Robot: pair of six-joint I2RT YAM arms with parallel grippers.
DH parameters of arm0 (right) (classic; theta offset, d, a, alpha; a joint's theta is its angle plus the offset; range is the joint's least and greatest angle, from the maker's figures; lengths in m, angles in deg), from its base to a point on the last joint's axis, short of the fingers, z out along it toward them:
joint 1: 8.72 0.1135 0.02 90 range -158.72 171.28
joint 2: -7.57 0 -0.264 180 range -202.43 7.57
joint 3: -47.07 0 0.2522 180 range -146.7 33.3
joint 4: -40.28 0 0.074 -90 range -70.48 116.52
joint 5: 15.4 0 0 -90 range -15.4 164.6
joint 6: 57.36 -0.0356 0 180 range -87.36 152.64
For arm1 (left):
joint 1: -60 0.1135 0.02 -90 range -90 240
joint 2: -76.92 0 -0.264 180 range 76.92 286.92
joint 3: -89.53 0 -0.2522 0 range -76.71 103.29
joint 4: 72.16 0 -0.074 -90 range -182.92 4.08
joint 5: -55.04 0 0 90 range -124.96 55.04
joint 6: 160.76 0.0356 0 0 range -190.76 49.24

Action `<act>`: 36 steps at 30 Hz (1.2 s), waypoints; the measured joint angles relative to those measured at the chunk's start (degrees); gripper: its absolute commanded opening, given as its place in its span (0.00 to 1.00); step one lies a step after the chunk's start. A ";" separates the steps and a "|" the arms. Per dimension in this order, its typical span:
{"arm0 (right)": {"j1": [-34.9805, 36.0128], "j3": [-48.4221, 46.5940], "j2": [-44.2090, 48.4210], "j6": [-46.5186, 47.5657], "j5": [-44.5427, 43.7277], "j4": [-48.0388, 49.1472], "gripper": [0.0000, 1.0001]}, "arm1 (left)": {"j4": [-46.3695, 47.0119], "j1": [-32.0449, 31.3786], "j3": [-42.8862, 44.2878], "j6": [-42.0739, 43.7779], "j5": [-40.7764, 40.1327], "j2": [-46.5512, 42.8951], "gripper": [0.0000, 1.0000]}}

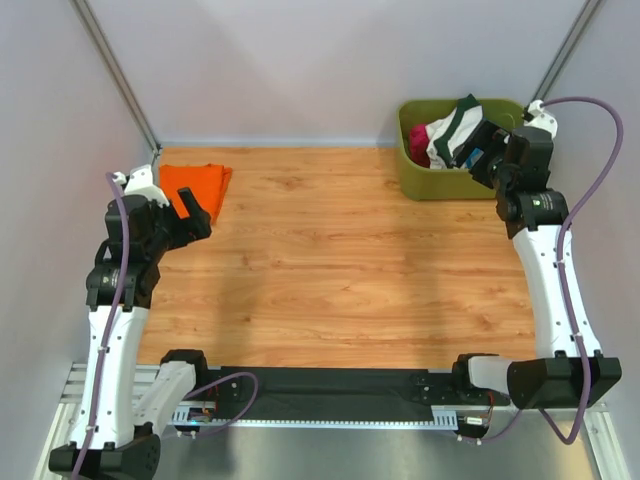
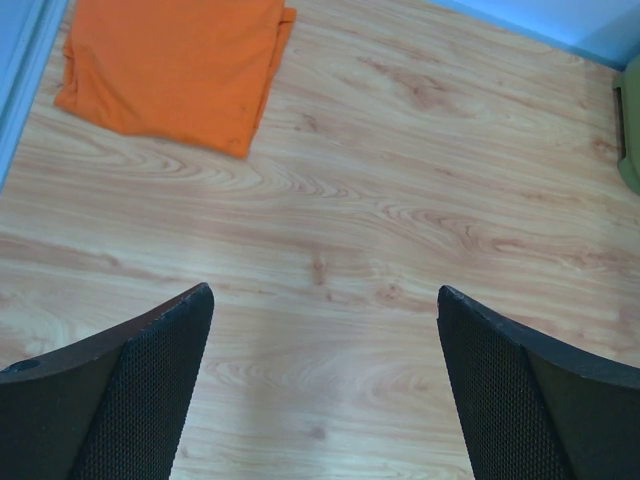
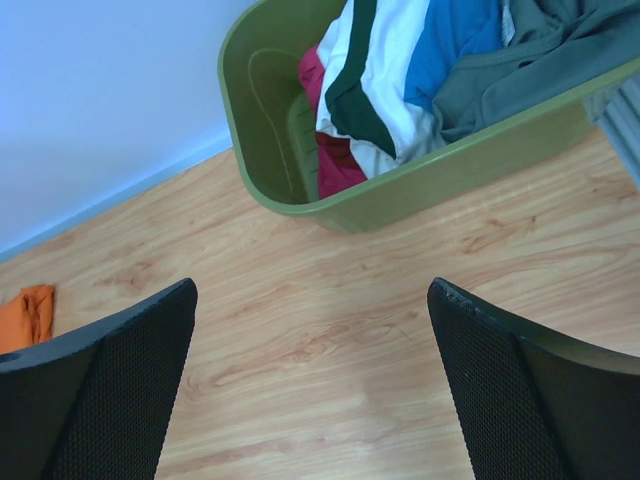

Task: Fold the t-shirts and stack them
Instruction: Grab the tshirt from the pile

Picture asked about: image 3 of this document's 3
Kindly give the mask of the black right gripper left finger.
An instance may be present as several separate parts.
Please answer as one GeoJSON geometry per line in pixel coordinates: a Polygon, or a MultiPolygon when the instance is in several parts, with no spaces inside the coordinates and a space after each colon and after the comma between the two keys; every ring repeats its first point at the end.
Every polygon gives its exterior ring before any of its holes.
{"type": "Polygon", "coordinates": [[[195,326],[185,278],[1,357],[4,479],[152,479],[195,326]]]}

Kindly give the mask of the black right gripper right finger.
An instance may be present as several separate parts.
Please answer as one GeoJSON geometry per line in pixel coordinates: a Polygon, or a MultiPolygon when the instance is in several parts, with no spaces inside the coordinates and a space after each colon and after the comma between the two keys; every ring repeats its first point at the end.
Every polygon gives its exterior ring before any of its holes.
{"type": "Polygon", "coordinates": [[[475,478],[638,478],[638,357],[442,278],[427,306],[475,478]]]}

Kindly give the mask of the blue t-shirt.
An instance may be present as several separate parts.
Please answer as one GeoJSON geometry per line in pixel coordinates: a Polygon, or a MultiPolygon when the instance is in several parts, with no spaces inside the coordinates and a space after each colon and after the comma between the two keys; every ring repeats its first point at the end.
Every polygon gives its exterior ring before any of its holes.
{"type": "Polygon", "coordinates": [[[458,60],[502,47],[501,1],[430,2],[409,61],[404,101],[430,111],[433,99],[458,60]]]}

